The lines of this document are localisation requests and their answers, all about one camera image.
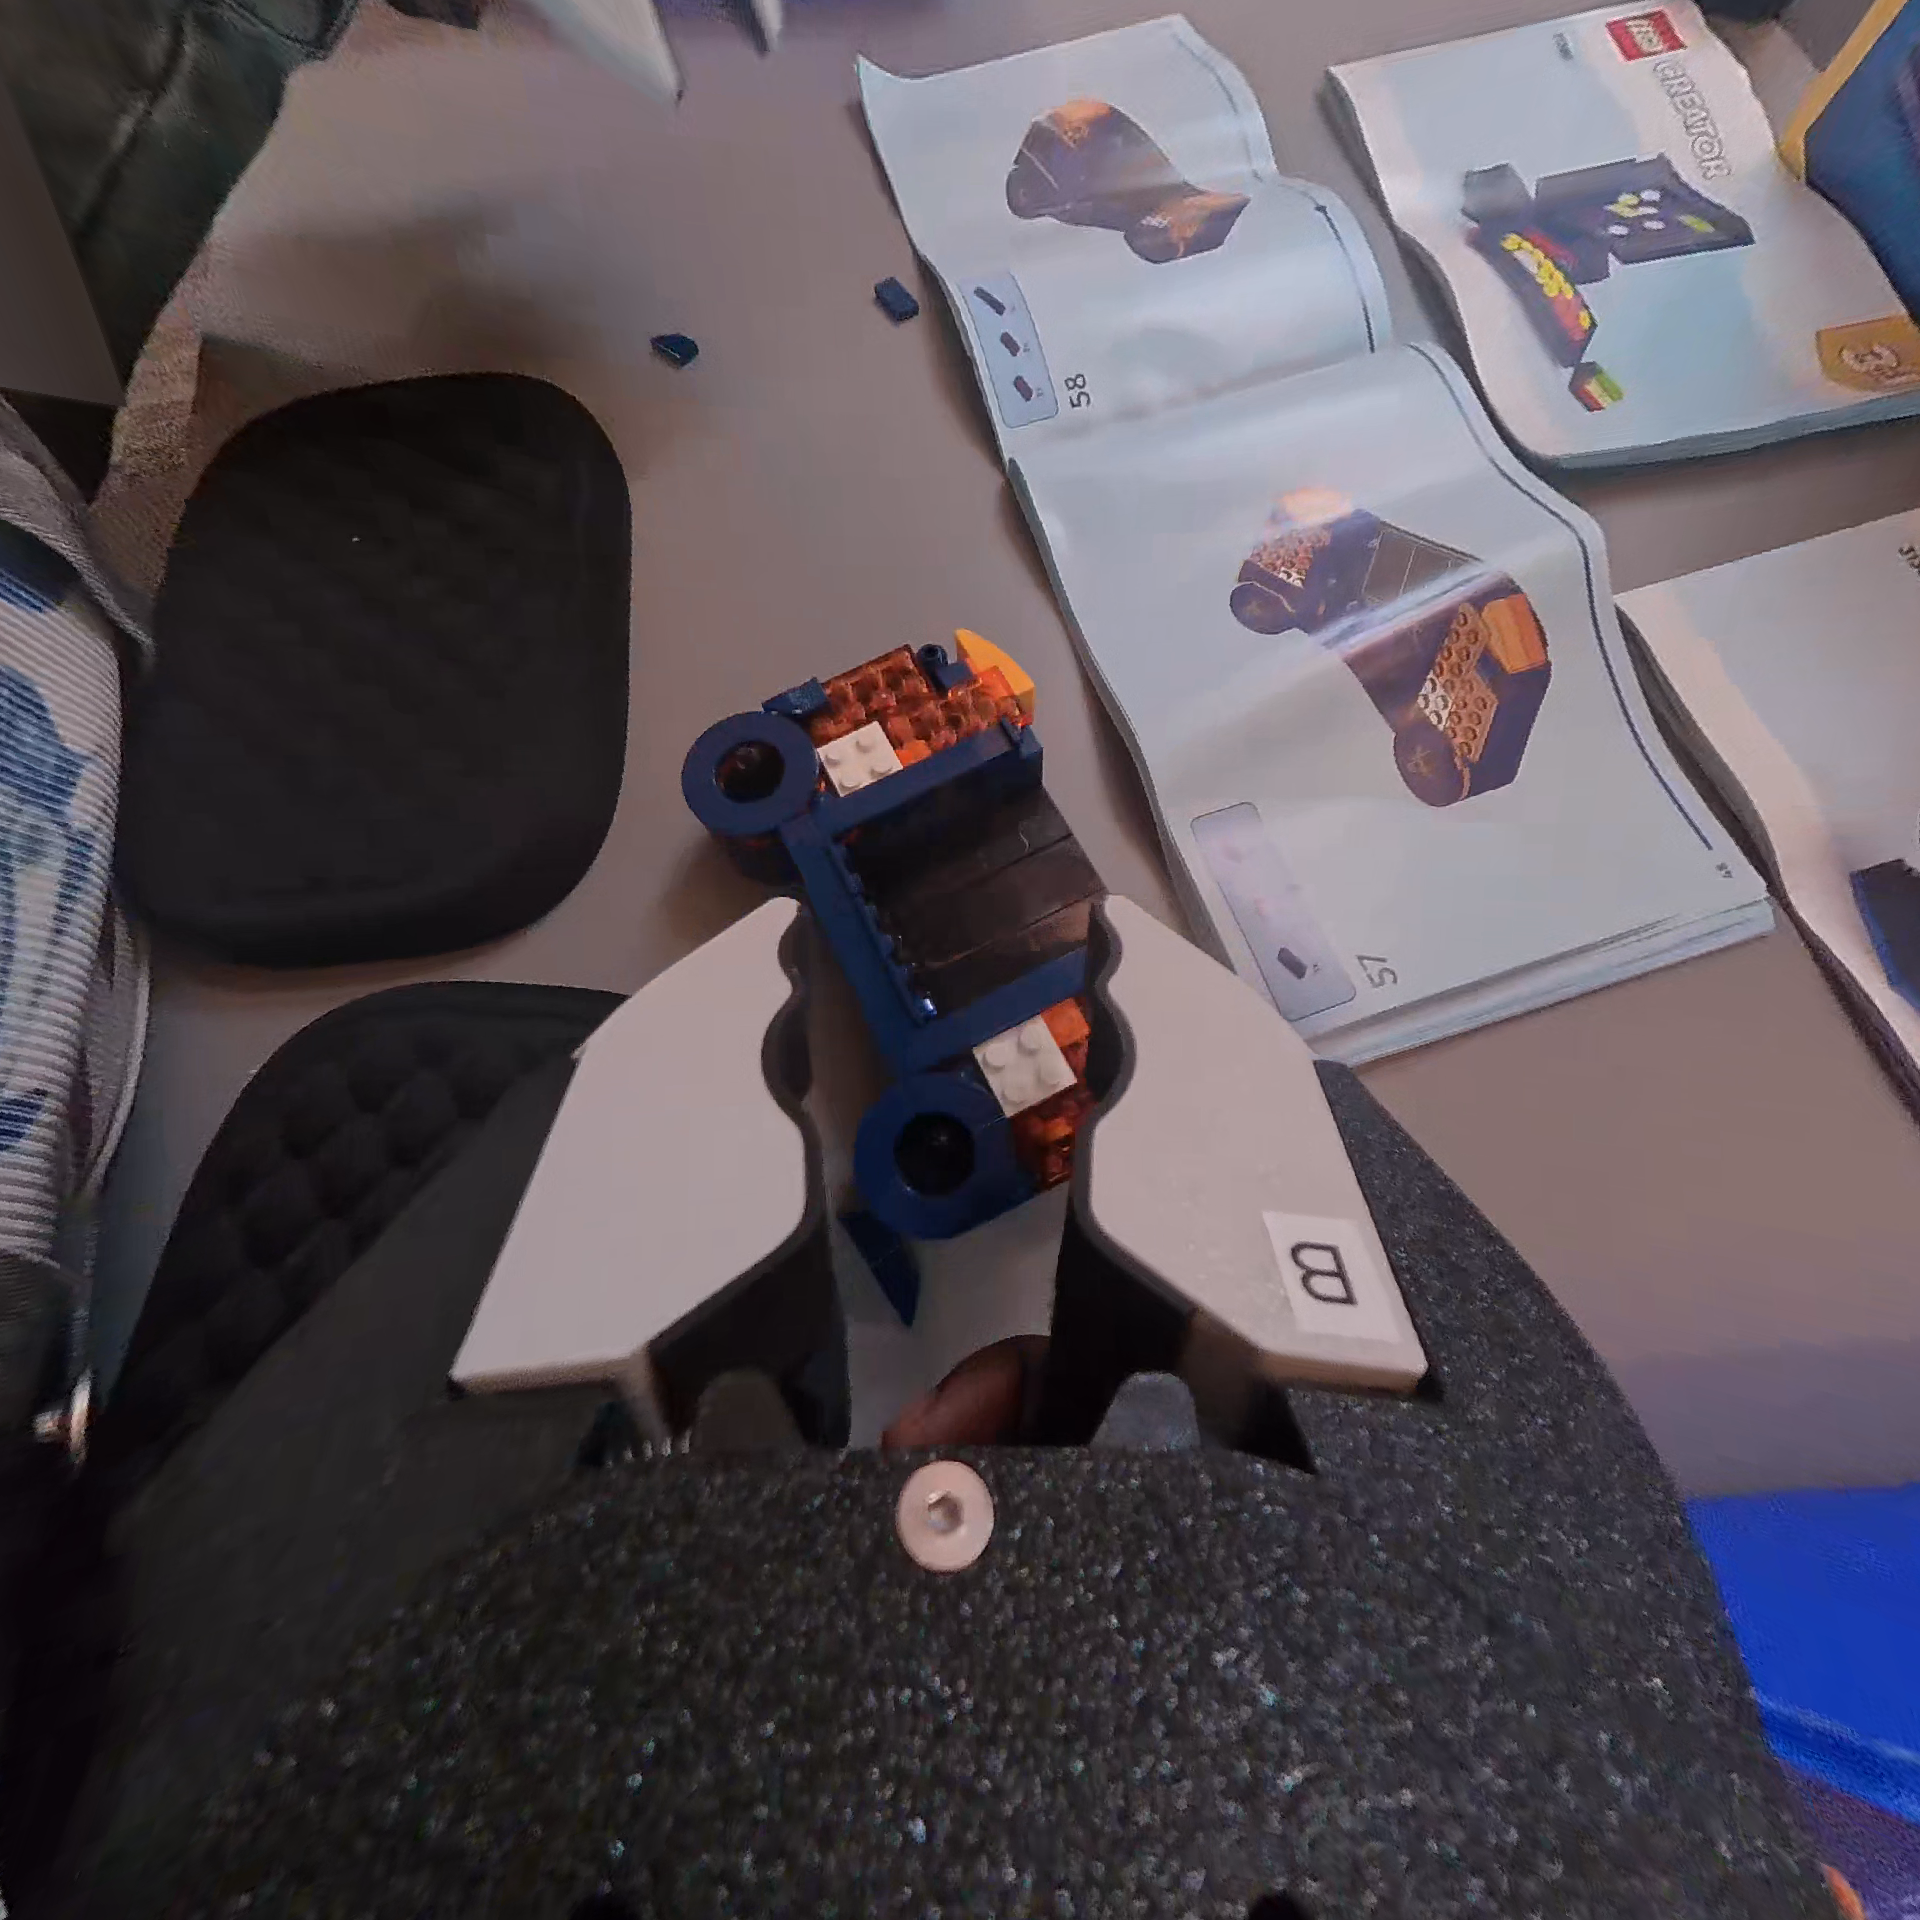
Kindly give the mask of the open toy instruction booklet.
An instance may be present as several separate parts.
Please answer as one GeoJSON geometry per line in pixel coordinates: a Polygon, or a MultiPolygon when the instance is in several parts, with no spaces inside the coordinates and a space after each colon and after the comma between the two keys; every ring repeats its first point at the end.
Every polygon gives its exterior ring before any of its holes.
{"type": "Polygon", "coordinates": [[[1315,1050],[1771,933],[1599,524],[1187,19],[855,86],[1191,923],[1315,1050]]]}

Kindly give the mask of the blue orange toy brick model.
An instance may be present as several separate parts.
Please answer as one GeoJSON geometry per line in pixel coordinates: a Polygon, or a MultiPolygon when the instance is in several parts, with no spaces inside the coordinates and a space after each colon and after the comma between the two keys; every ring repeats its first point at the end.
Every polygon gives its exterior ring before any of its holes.
{"type": "Polygon", "coordinates": [[[977,632],[714,722],[689,812],[810,909],[890,1073],[842,1226],[911,1325],[915,1245],[1067,1187],[1095,1106],[1088,931],[1107,888],[1045,789],[1039,689],[977,632]]]}

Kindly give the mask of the black padded mat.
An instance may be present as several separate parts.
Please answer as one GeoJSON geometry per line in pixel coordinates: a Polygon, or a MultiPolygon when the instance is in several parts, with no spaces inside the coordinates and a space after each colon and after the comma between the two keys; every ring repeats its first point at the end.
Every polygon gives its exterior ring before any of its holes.
{"type": "Polygon", "coordinates": [[[184,1193],[85,1483],[131,1499],[613,993],[427,981],[345,1002],[264,1062],[184,1193]]]}
{"type": "Polygon", "coordinates": [[[240,428],[184,505],[128,707],[117,876],[249,970],[510,938],[587,876],[629,748],[633,505],[531,376],[418,376],[240,428]]]}

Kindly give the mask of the grey denim jacket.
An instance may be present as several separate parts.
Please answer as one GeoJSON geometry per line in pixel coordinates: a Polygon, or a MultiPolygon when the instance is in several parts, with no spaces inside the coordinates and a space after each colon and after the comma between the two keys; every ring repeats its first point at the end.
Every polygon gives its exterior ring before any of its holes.
{"type": "Polygon", "coordinates": [[[355,3],[5,3],[3,66],[128,377],[301,66],[355,3]]]}

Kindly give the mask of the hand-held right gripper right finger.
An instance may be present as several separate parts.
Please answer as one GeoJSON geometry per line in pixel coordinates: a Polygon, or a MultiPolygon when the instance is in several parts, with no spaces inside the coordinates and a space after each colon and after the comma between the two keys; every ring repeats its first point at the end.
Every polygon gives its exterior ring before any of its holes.
{"type": "Polygon", "coordinates": [[[1312,1050],[1127,897],[1088,923],[1088,1091],[1093,1249],[1265,1382],[1409,1394],[1427,1379],[1312,1050]]]}

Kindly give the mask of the toy brick set box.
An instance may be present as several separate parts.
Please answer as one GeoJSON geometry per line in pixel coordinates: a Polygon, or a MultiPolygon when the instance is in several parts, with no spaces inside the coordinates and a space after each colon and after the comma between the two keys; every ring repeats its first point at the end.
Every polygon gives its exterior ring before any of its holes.
{"type": "Polygon", "coordinates": [[[1835,206],[1919,320],[1919,5],[1875,3],[1778,137],[1786,166],[1835,206]]]}

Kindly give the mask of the closed instruction booklet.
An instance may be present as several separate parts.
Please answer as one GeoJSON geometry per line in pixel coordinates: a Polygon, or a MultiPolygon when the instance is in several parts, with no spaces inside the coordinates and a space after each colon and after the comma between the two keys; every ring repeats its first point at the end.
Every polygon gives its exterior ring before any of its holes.
{"type": "Polygon", "coordinates": [[[1618,608],[1656,710],[1919,1113],[1919,512],[1618,608]]]}
{"type": "Polygon", "coordinates": [[[1336,118],[1537,465],[1915,419],[1915,317],[1697,5],[1336,65],[1336,118]]]}

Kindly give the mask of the person's right hand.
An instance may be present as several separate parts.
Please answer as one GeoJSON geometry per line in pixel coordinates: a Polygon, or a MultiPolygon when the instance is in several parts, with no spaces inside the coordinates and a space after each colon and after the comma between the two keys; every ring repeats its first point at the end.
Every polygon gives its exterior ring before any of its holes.
{"type": "Polygon", "coordinates": [[[1008,1336],[963,1358],[882,1429],[880,1449],[1022,1446],[1032,1440],[1048,1336],[1008,1336]]]}

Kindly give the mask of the blue plastic bin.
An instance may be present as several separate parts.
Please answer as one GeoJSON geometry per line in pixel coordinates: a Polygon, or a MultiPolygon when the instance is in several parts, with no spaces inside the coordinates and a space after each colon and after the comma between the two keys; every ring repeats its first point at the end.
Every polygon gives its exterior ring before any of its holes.
{"type": "Polygon", "coordinates": [[[1919,1486],[1694,1499],[1767,1744],[1846,1916],[1919,1916],[1919,1486]]]}

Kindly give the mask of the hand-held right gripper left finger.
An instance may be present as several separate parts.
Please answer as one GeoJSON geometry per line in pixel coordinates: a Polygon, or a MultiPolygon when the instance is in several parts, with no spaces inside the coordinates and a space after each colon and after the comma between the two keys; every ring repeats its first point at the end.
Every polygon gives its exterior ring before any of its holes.
{"type": "Polygon", "coordinates": [[[793,898],[653,979],[581,1048],[451,1365],[469,1393],[616,1386],[656,1437],[757,1372],[832,1440],[832,1251],[793,898]]]}

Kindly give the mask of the striped white blue shirt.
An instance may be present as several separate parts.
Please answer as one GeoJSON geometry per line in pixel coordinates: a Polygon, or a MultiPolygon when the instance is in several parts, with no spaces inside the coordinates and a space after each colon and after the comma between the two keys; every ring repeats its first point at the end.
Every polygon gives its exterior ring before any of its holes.
{"type": "Polygon", "coordinates": [[[18,474],[3,532],[3,1238],[89,1275],[136,1104],[152,958],[114,890],[152,618],[18,474]]]}

